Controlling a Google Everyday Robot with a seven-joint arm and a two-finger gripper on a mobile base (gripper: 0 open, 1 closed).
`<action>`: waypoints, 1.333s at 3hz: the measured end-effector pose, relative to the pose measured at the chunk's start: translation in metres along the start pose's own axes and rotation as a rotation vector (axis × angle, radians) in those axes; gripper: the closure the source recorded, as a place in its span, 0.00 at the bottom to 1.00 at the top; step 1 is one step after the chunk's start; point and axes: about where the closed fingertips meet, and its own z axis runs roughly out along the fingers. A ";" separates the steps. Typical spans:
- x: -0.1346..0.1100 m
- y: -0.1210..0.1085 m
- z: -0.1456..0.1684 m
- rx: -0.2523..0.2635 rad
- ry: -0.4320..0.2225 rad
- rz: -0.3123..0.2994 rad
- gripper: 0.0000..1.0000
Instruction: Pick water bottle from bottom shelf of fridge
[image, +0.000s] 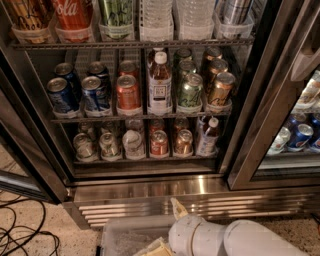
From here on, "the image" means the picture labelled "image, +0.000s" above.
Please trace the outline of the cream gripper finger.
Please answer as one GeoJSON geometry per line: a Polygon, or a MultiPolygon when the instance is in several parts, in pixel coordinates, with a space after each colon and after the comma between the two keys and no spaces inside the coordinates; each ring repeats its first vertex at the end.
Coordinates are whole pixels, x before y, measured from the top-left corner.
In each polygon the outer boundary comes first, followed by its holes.
{"type": "Polygon", "coordinates": [[[173,252],[165,240],[159,237],[133,256],[173,256],[173,252]]]}
{"type": "Polygon", "coordinates": [[[178,199],[172,197],[170,201],[173,207],[173,215],[176,220],[179,220],[188,214],[188,211],[186,210],[184,205],[180,203],[178,199]]]}

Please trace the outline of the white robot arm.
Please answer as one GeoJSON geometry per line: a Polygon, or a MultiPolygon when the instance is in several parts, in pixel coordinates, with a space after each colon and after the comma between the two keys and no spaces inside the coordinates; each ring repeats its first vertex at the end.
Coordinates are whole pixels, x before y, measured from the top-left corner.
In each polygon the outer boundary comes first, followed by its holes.
{"type": "Polygon", "coordinates": [[[176,198],[171,203],[176,221],[168,242],[158,238],[133,256],[308,256],[257,222],[220,225],[192,215],[176,198]]]}

